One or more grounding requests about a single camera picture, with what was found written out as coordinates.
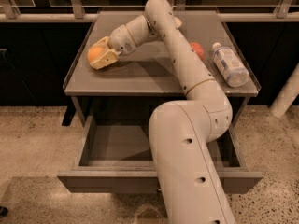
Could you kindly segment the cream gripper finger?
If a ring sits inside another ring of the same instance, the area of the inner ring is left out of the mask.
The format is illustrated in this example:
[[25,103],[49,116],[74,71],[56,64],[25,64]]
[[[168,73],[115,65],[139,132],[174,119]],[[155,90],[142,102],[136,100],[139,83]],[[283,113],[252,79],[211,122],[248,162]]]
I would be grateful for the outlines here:
[[97,42],[95,42],[93,44],[93,47],[101,47],[103,49],[109,49],[110,48],[109,37],[105,36],[105,37],[101,38],[100,40],[98,40]]
[[92,68],[98,70],[113,64],[118,59],[119,59],[118,53],[112,49],[108,49],[108,50],[103,50],[101,56],[89,64]]

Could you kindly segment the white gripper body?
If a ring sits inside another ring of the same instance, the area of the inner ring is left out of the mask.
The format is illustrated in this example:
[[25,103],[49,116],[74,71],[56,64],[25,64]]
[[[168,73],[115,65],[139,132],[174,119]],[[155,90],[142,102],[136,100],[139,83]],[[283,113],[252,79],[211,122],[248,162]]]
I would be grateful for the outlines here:
[[136,51],[135,41],[125,25],[119,26],[110,34],[109,45],[121,55],[129,55]]

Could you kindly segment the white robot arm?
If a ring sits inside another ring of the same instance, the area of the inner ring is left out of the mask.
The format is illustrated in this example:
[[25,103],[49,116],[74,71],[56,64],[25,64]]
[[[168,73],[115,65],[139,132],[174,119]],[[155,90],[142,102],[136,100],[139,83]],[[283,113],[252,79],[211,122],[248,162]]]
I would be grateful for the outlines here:
[[233,110],[217,80],[176,25],[167,0],[148,0],[145,13],[88,50],[96,70],[160,37],[184,100],[159,105],[149,119],[149,143],[171,224],[236,224],[207,144],[229,128]]

